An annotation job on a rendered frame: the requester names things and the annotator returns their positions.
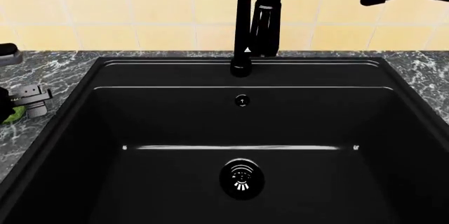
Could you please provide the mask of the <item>black tall kitchen faucet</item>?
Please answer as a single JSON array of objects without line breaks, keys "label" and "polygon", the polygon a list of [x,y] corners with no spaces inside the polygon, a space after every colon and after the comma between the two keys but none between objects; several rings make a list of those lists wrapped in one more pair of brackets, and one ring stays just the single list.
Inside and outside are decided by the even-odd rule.
[{"label": "black tall kitchen faucet", "polygon": [[279,51],[281,0],[237,0],[233,76],[243,78],[252,72],[252,57],[275,57]]}]

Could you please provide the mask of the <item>black round sink drain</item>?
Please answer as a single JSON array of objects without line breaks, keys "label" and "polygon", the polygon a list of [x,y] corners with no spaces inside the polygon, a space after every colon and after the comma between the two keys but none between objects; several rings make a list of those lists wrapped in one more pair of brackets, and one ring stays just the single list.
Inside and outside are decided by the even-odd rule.
[{"label": "black round sink drain", "polygon": [[219,182],[225,194],[231,198],[251,200],[264,190],[265,176],[254,161],[236,158],[222,167]]}]

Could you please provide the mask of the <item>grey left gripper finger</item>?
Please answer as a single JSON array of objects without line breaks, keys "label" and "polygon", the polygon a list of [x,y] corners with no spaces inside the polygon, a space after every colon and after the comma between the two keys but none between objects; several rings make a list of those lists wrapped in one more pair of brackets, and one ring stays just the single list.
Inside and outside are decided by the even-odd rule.
[{"label": "grey left gripper finger", "polygon": [[32,84],[20,88],[17,93],[11,96],[11,101],[13,103],[39,103],[52,98],[53,95],[49,89],[42,91],[40,86]]},{"label": "grey left gripper finger", "polygon": [[26,105],[26,112],[29,118],[36,118],[47,114],[45,102],[37,102]]}]

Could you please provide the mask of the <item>black sink basin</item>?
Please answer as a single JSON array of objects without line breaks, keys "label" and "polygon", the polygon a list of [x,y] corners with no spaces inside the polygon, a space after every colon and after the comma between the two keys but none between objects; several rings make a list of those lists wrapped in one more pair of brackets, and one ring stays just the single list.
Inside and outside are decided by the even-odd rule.
[{"label": "black sink basin", "polygon": [[[256,198],[221,188],[236,158],[261,168]],[[101,58],[0,184],[0,224],[449,224],[449,124],[381,58],[244,78]]]}]

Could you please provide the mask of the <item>black and grey kitchen utensil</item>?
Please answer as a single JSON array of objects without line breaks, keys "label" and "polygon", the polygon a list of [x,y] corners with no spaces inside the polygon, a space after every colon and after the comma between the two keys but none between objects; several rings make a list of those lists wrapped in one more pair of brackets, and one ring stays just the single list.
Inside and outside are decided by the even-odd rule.
[{"label": "black and grey kitchen utensil", "polygon": [[18,65],[22,61],[23,53],[15,44],[0,44],[0,67]]}]

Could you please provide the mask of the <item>black round overflow cap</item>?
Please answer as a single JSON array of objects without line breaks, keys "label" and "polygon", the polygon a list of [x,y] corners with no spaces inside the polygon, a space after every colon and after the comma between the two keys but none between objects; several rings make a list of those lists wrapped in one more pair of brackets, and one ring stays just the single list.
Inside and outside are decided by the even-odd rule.
[{"label": "black round overflow cap", "polygon": [[241,94],[235,97],[234,102],[239,107],[245,107],[250,103],[250,98],[247,95]]}]

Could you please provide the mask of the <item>green leafy vegetable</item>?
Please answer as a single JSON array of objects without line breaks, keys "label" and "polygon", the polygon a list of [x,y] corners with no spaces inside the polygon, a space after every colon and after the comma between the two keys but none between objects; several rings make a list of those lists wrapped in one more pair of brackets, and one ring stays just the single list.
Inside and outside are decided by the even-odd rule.
[{"label": "green leafy vegetable", "polygon": [[3,120],[2,124],[15,122],[15,121],[21,119],[26,112],[26,108],[25,108],[25,106],[22,105],[19,107],[14,107],[13,111],[14,111],[14,113],[9,115],[5,120]]}]

